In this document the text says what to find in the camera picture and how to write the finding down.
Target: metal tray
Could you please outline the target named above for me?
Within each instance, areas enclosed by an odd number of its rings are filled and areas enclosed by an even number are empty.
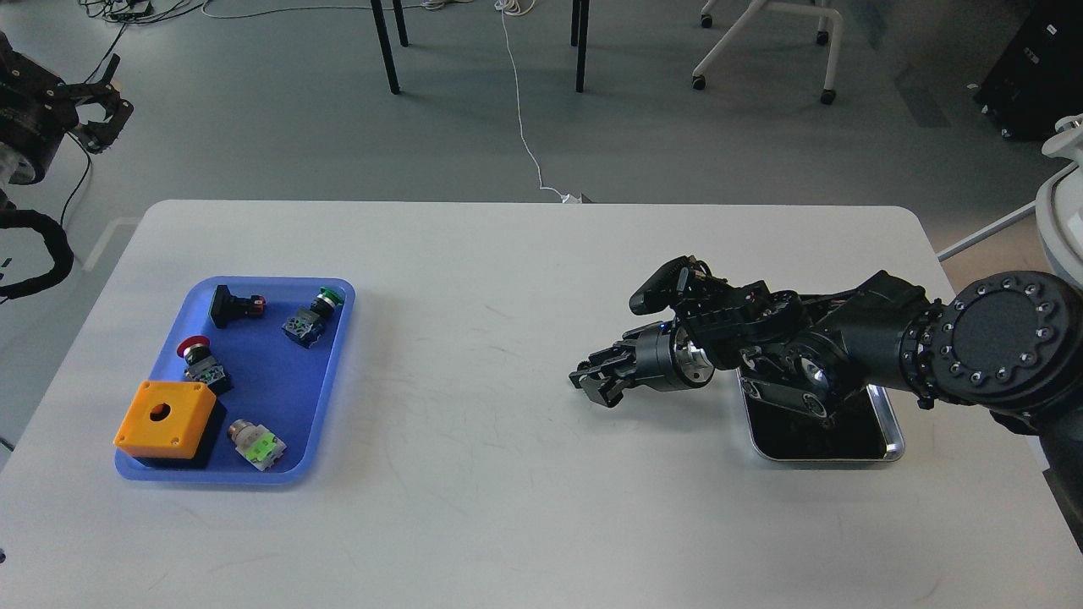
[[[870,385],[848,403],[854,416],[831,431],[803,415],[742,393],[748,435],[764,458],[783,463],[890,463],[905,442],[883,387]]]

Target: white table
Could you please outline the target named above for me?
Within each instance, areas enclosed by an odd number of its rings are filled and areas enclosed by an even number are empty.
[[[886,269],[951,296],[897,208],[158,204],[0,475],[0,605],[1081,604],[1026,441],[980,407],[897,393],[900,462],[808,470],[755,456],[730,375],[612,411],[574,390],[681,254],[773,289]],[[270,490],[123,480],[114,432],[185,293],[218,274],[356,287],[317,461]]]

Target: robotic arm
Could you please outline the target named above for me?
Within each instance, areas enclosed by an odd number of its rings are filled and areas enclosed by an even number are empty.
[[[15,209],[2,186],[36,184],[45,177],[65,133],[91,154],[105,151],[131,116],[132,105],[112,83],[120,57],[113,55],[97,82],[65,83],[58,76],[15,52],[0,31],[0,229],[32,229],[53,259],[49,272],[0,286],[0,298],[21,298],[52,287],[71,271],[74,256],[64,229],[52,218]],[[101,121],[80,122],[77,108],[96,104]]]
[[[1039,436],[1073,508],[1083,509],[1083,295],[1039,272],[1000,273],[951,302],[880,271],[833,295],[735,287],[691,256],[666,262],[630,298],[669,321],[625,333],[569,375],[599,404],[625,389],[705,386],[741,370],[751,398],[830,428],[866,385],[981,404],[1015,433]]]

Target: hole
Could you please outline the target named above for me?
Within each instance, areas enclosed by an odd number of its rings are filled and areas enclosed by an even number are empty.
[[[169,416],[169,404],[158,404],[157,406],[151,409],[151,420],[158,423],[159,420]]]

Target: cable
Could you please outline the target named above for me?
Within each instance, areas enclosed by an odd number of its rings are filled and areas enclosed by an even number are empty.
[[[538,170],[538,190],[552,191],[560,196],[562,202],[566,203],[574,197],[572,197],[572,195],[565,195],[557,189],[545,185],[545,182],[542,180],[542,166],[538,165],[537,157],[535,157],[534,153],[531,152],[531,146],[526,143],[526,135],[523,133],[523,106],[519,94],[519,68],[516,67],[516,56],[511,54],[511,37],[508,36],[508,23],[504,18],[505,14],[506,13],[504,11],[500,11],[500,25],[504,27],[504,42],[508,47],[508,59],[511,60],[511,72],[516,75],[516,113],[519,115],[519,139],[523,141],[523,147],[526,148],[526,154],[531,155],[531,160],[534,161],[534,167]]]
[[[91,72],[90,76],[88,76],[87,79],[82,81],[84,85],[87,82],[90,82],[91,78],[94,78],[94,75],[97,74],[97,70],[102,69],[102,64],[104,64],[105,60],[109,59],[109,55],[113,54],[113,50],[117,48],[117,42],[120,42],[120,37],[123,36],[126,29],[128,29],[128,24],[120,26],[120,31],[118,31],[117,37],[113,39],[113,44],[109,44],[108,50],[106,50],[105,54],[102,55],[102,60],[97,62],[96,66],[94,66],[94,70]]]
[[[345,4],[343,4],[343,5],[329,4],[329,5],[316,5],[316,7],[289,7],[287,9],[271,9],[269,11],[260,11],[258,13],[247,13],[247,14],[244,14],[244,15],[216,15],[216,14],[207,12],[207,7],[210,5],[210,3],[213,0],[205,0],[204,3],[199,8],[199,12],[203,13],[203,14],[205,14],[205,15],[207,15],[208,17],[211,17],[211,18],[214,18],[214,20],[245,20],[245,18],[248,18],[248,17],[259,17],[259,16],[262,16],[262,15],[273,15],[274,13],[286,13],[286,12],[289,12],[289,11],[323,11],[323,10],[371,11],[373,10],[371,7],[357,7],[357,5],[345,5]],[[425,4],[426,1],[428,1],[428,0],[422,1],[420,4],[410,4],[408,7],[403,7],[403,9],[428,9],[428,7],[426,7],[426,4]],[[444,0],[444,1],[436,0],[436,1],[440,1],[440,5],[436,7],[435,9],[429,9],[430,11],[435,11],[438,9],[442,9],[444,7],[444,4],[451,4],[453,2],[473,2],[473,0]],[[383,9],[383,10],[384,11],[391,11],[393,9]]]
[[[90,166],[93,164],[93,161],[90,159],[90,153],[87,152],[87,148],[82,147],[82,144],[79,143],[79,140],[76,140],[75,135],[73,135],[71,133],[68,133],[68,138],[71,138],[71,141],[75,142],[77,146],[79,146],[79,150],[82,151],[82,154],[87,157],[87,168],[82,170],[82,177],[79,178],[79,182],[75,185],[75,189],[71,189],[71,194],[69,194],[67,200],[64,202],[64,209],[61,210],[61,221],[60,221],[62,229],[64,228],[64,216],[67,215],[67,206],[71,203],[71,198],[75,197],[75,193],[79,192],[79,186],[81,186],[83,180],[87,179],[87,174],[90,173]]]
[[[427,11],[439,11],[447,4],[466,4],[473,0],[421,0],[421,8]]]
[[[501,15],[508,15],[509,17],[521,17],[534,9],[534,3],[536,0],[531,0],[531,5],[526,7],[524,10],[519,5],[519,0],[496,0],[493,3],[493,8],[500,11]]]
[[[78,0],[90,18],[101,18],[109,23],[126,25],[152,25],[186,15],[203,7],[203,2],[192,7],[192,0],[178,0],[175,4],[160,13],[136,15],[132,9],[142,0]],[[91,7],[100,7],[91,14]]]

